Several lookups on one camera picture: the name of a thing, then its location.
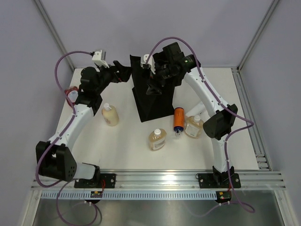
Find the white table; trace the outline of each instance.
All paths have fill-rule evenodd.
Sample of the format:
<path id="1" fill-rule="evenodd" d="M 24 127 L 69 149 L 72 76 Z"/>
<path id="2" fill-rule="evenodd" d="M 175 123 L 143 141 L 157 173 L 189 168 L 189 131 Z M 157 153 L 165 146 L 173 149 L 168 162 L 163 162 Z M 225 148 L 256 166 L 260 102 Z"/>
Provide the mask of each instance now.
<path id="1" fill-rule="evenodd" d="M 238 114 L 243 115 L 236 86 L 229 68 L 205 68 L 206 76 L 229 104 L 235 103 Z M 71 85 L 79 85 L 81 69 L 76 69 Z M 199 139 L 183 134 L 176 140 L 173 132 L 173 116 L 140 122 L 132 93 L 133 81 L 111 83 L 101 94 L 103 102 L 117 108 L 120 122 L 115 127 L 106 125 L 101 108 L 79 135 L 72 154 L 77 162 L 114 170 L 211 170 L 213 150 L 211 139 L 203 132 Z M 192 88 L 182 81 L 175 88 L 174 107 L 189 111 L 199 102 Z M 58 129 L 67 120 L 71 108 L 65 102 Z M 208 114 L 202 115 L 206 121 Z M 236 119 L 232 130 L 245 126 Z M 156 128 L 167 132 L 165 146 L 155 152 L 148 148 L 148 136 Z M 233 135 L 228 143 L 231 161 L 236 170 L 258 170 L 251 139 L 247 130 Z"/>

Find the white wall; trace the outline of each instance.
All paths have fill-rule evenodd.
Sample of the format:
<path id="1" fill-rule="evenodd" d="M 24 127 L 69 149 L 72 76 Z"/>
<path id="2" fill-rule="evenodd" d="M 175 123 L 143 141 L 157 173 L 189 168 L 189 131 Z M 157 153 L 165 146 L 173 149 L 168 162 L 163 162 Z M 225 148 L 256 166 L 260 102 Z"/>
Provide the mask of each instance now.
<path id="1" fill-rule="evenodd" d="M 301 222 L 301 1 L 280 2 L 243 68 L 258 126 Z"/>
<path id="2" fill-rule="evenodd" d="M 162 38 L 178 36 L 204 66 L 227 67 L 239 64 L 272 0 L 42 2 L 68 51 L 103 48 L 109 63 L 129 65 L 130 54 L 142 56 Z M 91 62 L 71 58 L 77 67 Z"/>
<path id="3" fill-rule="evenodd" d="M 34 179 L 35 146 L 55 131 L 64 99 L 61 56 L 30 0 L 0 3 L 0 222 L 16 226 Z M 71 79 L 65 62 L 63 85 Z"/>

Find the red bottle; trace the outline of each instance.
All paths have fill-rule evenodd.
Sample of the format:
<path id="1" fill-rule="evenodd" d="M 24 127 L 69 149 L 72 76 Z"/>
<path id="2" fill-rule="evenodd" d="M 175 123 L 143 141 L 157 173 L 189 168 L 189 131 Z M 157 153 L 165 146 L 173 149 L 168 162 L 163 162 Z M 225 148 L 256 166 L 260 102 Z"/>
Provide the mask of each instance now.
<path id="1" fill-rule="evenodd" d="M 75 101 L 77 97 L 79 96 L 79 89 L 76 86 L 70 86 L 67 89 L 65 89 L 65 94 L 68 96 L 68 98 L 71 100 L 72 104 L 75 104 Z"/>

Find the white bottle cap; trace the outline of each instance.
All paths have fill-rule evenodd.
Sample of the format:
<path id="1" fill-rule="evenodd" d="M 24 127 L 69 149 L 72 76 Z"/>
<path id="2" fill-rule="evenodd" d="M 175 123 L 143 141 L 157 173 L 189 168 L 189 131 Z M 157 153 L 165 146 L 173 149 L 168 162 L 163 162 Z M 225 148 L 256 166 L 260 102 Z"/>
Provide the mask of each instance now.
<path id="1" fill-rule="evenodd" d="M 199 115 L 194 116 L 193 118 L 194 121 L 201 121 L 201 117 Z"/>
<path id="2" fill-rule="evenodd" d="M 155 135 L 159 136 L 161 134 L 161 130 L 160 129 L 155 129 Z"/>
<path id="3" fill-rule="evenodd" d="M 105 104 L 103 105 L 103 108 L 104 108 L 106 111 L 109 111 L 109 110 L 112 109 L 108 103 L 105 103 Z"/>

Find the transparent bottle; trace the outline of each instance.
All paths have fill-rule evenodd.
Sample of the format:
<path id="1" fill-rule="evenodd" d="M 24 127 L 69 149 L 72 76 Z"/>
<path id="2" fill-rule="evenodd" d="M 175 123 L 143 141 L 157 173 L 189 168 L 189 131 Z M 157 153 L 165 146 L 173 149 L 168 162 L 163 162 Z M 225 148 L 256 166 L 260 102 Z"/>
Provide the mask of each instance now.
<path id="1" fill-rule="evenodd" d="M 164 129 L 155 129 L 149 135 L 149 146 L 152 151 L 161 149 L 165 144 L 166 131 Z"/>
<path id="2" fill-rule="evenodd" d="M 103 105 L 102 114 L 105 122 L 109 126 L 116 126 L 119 122 L 119 117 L 116 108 L 108 103 Z"/>
<path id="3" fill-rule="evenodd" d="M 185 134 L 190 138 L 198 139 L 202 133 L 204 122 L 199 115 L 190 116 L 186 120 Z"/>

